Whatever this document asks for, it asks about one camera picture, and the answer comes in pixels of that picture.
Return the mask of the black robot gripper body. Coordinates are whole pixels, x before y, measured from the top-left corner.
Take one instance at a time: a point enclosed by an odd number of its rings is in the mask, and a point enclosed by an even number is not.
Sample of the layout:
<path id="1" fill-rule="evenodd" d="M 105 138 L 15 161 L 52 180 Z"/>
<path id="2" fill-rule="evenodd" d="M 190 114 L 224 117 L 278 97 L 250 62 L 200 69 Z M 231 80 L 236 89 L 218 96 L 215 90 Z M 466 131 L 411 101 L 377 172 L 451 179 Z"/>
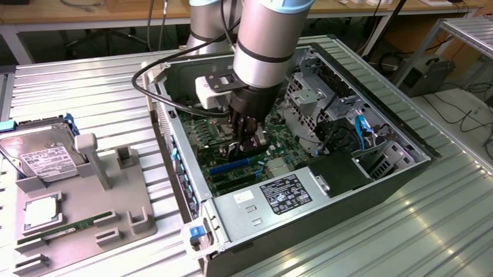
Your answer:
<path id="1" fill-rule="evenodd" d="M 232 122 L 239 118 L 254 118 L 258 122 L 264 122 L 278 98 L 279 85 L 268 88 L 247 86 L 232 90 L 230 101 L 230 118 Z"/>

